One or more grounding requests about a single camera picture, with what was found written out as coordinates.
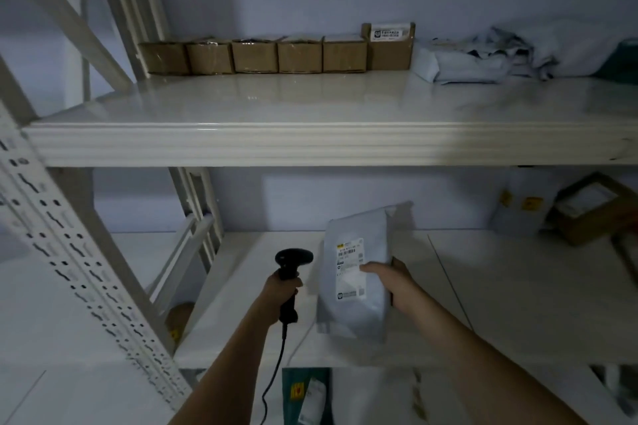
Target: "person's left hand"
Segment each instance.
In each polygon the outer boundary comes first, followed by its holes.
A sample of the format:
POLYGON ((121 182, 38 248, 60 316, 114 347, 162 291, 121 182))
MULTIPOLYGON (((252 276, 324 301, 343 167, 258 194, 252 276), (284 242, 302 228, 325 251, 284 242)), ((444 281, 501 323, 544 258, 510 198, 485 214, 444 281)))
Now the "person's left hand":
POLYGON ((264 313, 268 324, 275 324, 279 319, 279 308, 281 305, 294 296, 303 283, 300 278, 282 281, 279 278, 279 271, 271 274, 264 284, 264 288, 255 300, 255 306, 264 313))

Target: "person's right hand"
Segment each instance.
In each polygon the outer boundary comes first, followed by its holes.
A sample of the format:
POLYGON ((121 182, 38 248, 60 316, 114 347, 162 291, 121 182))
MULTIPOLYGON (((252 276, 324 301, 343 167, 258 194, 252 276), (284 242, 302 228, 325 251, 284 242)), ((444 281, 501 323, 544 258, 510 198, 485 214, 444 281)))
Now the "person's right hand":
POLYGON ((368 262, 359 266, 359 269, 379 276, 381 283, 392 293, 392 305, 408 316, 412 314, 422 289, 401 260, 393 257, 389 266, 379 262, 368 262))

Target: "white package with yellow sticker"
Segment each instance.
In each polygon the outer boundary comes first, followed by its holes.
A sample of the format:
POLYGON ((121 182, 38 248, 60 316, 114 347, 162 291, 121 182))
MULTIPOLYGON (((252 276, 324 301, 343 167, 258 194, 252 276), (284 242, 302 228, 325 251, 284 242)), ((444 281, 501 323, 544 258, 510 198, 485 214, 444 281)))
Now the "white package with yellow sticker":
POLYGON ((360 271, 359 266, 370 261, 389 264, 388 210, 392 208, 328 223, 319 271, 318 332, 384 340, 390 294, 378 276, 360 271))

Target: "forearm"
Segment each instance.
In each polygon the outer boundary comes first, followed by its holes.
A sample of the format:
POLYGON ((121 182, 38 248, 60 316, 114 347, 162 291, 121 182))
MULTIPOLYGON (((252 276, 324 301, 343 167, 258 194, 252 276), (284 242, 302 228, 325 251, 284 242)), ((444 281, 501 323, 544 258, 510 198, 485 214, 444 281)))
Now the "forearm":
POLYGON ((170 425, 248 424, 268 328, 253 303, 170 425))
POLYGON ((416 300, 411 316, 443 357, 459 396, 477 424, 585 423, 426 292, 420 291, 416 300))

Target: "barcode scanner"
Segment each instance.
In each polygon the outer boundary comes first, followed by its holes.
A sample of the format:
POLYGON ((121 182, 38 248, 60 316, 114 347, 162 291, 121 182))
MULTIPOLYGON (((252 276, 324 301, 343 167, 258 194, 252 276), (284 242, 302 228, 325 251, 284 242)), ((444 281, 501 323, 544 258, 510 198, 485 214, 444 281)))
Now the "barcode scanner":
MULTIPOLYGON (((277 252, 275 262, 280 265, 279 278, 282 281, 297 277, 297 268, 305 264, 310 264, 315 256, 306 249, 284 249, 277 252)), ((279 309, 279 321, 283 324, 297 322, 297 312, 295 311, 295 296, 284 302, 279 309)))
MULTIPOLYGON (((305 264, 310 264, 314 260, 315 256, 312 252, 306 249, 284 249, 277 252, 275 255, 275 262, 279 264, 279 278, 282 281, 287 281, 290 279, 294 279, 297 277, 297 268, 299 266, 303 266, 305 264)), ((281 364, 281 358, 283 357, 283 349, 286 345, 286 335, 288 334, 288 325, 293 322, 297 322, 299 316, 295 311, 295 295, 284 302, 279 308, 279 320, 283 324, 283 328, 281 330, 281 351, 279 352, 279 359, 277 360, 277 364, 275 365, 275 371, 272 374, 272 378, 270 379, 270 383, 266 387, 264 394, 262 395, 262 402, 264 403, 264 418, 262 419, 261 425, 264 425, 266 421, 266 417, 268 416, 268 404, 266 403, 266 393, 272 386, 272 383, 275 381, 275 377, 277 376, 277 370, 279 369, 279 365, 281 364)))

